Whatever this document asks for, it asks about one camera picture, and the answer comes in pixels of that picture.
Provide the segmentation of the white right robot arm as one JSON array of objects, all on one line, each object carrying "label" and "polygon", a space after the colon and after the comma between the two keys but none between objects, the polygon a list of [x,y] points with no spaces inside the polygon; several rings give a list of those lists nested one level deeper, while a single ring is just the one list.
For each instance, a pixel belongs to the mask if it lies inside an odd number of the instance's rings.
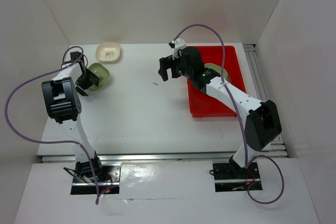
[{"label": "white right robot arm", "polygon": [[282,133],[276,104],[251,97],[206,67],[197,48],[174,50],[172,55],[160,58],[159,64],[163,81],[168,80],[167,71],[171,70],[172,78],[186,77],[194,88],[236,112],[243,144],[230,159],[233,177],[242,177],[254,158]]}]

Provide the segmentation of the cream square panda plate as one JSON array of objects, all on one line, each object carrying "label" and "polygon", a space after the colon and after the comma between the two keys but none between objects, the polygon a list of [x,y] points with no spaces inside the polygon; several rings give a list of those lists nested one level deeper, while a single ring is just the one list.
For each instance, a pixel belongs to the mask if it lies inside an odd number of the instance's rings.
[{"label": "cream square panda plate", "polygon": [[96,49],[96,59],[101,63],[114,63],[121,57],[121,46],[117,43],[102,43]]}]

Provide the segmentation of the green square panda plate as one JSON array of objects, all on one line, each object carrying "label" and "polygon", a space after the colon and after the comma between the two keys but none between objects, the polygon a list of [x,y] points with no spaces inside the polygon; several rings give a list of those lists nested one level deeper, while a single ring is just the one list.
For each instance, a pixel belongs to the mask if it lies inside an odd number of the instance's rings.
[{"label": "green square panda plate", "polygon": [[216,65],[216,64],[214,64],[214,63],[206,63],[206,64],[205,64],[205,67],[206,67],[206,68],[213,69],[213,70],[215,70],[216,72],[218,72],[219,74],[222,74],[222,73],[223,73],[224,78],[225,78],[226,80],[229,79],[229,74],[228,74],[228,72],[226,71],[226,69],[223,69],[223,70],[222,70],[222,67],[221,67],[221,66],[218,66],[218,65]]},{"label": "green square panda plate", "polygon": [[95,62],[88,67],[87,72],[90,74],[90,80],[93,81],[89,87],[90,91],[97,91],[108,84],[110,72],[104,65]]}]

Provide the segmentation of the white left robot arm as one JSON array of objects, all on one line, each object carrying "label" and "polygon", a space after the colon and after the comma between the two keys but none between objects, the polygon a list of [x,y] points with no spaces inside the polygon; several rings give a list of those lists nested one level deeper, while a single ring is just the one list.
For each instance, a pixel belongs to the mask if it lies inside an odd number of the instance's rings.
[{"label": "white left robot arm", "polygon": [[71,141],[77,143],[75,154],[75,174],[87,177],[93,182],[103,177],[100,159],[90,145],[83,129],[80,114],[80,96],[91,86],[98,86],[99,77],[90,71],[79,51],[70,53],[70,60],[64,61],[62,70],[52,80],[44,81],[41,89],[48,116],[54,119]]}]

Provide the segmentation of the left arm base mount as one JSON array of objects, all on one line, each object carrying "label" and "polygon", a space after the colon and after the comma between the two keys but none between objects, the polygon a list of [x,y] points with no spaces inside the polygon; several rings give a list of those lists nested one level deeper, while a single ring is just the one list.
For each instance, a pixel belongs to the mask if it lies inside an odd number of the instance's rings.
[{"label": "left arm base mount", "polygon": [[[96,186],[93,178],[75,173],[73,169],[67,169],[72,175],[71,195],[95,195]],[[121,163],[104,164],[102,173],[98,175],[99,193],[114,195],[120,192]]]}]

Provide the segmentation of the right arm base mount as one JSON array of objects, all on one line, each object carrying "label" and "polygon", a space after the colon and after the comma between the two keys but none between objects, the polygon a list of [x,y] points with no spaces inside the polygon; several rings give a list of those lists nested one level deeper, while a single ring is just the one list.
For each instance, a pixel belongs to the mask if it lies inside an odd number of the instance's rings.
[{"label": "right arm base mount", "polygon": [[235,172],[227,163],[213,163],[209,174],[214,177],[215,192],[236,192],[262,190],[262,183],[257,163],[252,163],[247,169]]}]

